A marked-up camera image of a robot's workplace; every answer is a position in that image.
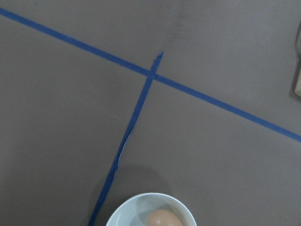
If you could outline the white bowl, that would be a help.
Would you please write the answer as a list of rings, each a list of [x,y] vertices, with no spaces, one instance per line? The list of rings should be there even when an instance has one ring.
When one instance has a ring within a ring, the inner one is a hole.
[[[174,213],[182,221],[183,226],[197,224],[189,209],[178,199],[162,193],[142,193],[123,202],[110,216],[106,225],[146,226],[148,215],[159,209]]]

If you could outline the brown egg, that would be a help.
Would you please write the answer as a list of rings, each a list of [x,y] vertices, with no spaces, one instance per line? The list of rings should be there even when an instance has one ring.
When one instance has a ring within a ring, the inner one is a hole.
[[[147,226],[183,226],[182,221],[171,211],[155,210],[146,219]]]

